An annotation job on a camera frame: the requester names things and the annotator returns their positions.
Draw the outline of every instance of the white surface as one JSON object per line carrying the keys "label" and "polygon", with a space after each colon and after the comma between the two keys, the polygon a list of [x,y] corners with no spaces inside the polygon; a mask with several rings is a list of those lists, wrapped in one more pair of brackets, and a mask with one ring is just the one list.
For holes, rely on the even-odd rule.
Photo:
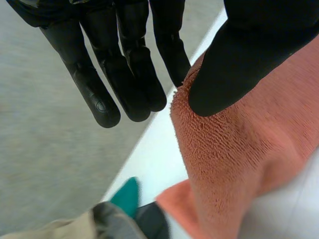
{"label": "white surface", "polygon": [[[226,19],[223,10],[191,59],[192,64],[210,45]],[[173,91],[168,96],[168,102],[172,101],[172,96]],[[141,183],[142,205],[153,202],[163,190],[187,178],[169,108],[170,104],[155,116],[103,201],[110,199],[132,176],[137,176]],[[319,151],[294,182],[254,202],[243,222],[239,239],[318,239],[318,175]],[[171,217],[167,218],[172,239],[190,238]]]}

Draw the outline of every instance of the gloved hand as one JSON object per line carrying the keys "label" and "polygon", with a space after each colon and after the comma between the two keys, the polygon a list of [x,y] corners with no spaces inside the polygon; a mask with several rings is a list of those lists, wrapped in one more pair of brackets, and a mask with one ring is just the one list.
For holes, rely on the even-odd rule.
{"label": "gloved hand", "polygon": [[224,3],[228,20],[206,51],[189,92],[190,107],[203,117],[241,99],[319,33],[318,0]]}
{"label": "gloved hand", "polygon": [[[28,24],[40,27],[59,53],[94,118],[102,127],[117,125],[121,115],[92,64],[80,25],[131,120],[146,120],[150,112],[165,107],[166,96],[145,43],[148,0],[7,2]],[[181,85],[190,68],[183,41],[179,37],[184,2],[150,0],[156,43],[176,86]],[[118,44],[118,30],[124,56]]]}

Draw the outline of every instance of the gray floor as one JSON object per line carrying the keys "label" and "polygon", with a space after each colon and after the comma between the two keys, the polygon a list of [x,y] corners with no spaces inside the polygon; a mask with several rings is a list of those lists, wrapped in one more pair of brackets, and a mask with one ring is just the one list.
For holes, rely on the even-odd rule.
{"label": "gray floor", "polygon": [[[187,0],[181,36],[188,56],[222,6],[222,0]],[[151,20],[148,30],[168,92]],[[0,235],[70,218],[97,203],[148,123],[122,114],[117,127],[99,127],[39,30],[0,1]]]}

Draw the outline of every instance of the orange towel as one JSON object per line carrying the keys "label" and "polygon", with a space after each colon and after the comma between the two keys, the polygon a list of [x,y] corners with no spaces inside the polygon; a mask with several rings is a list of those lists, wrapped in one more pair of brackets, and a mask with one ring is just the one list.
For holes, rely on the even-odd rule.
{"label": "orange towel", "polygon": [[189,180],[157,200],[195,239],[236,239],[254,198],[292,180],[319,143],[319,38],[208,118],[188,105],[201,62],[171,107]]}

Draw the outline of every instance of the teal object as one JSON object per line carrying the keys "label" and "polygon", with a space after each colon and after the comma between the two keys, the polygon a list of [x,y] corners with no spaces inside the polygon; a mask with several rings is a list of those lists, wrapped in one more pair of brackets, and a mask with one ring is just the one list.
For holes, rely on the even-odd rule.
{"label": "teal object", "polygon": [[130,178],[111,198],[110,202],[134,218],[139,207],[139,184],[136,177]]}

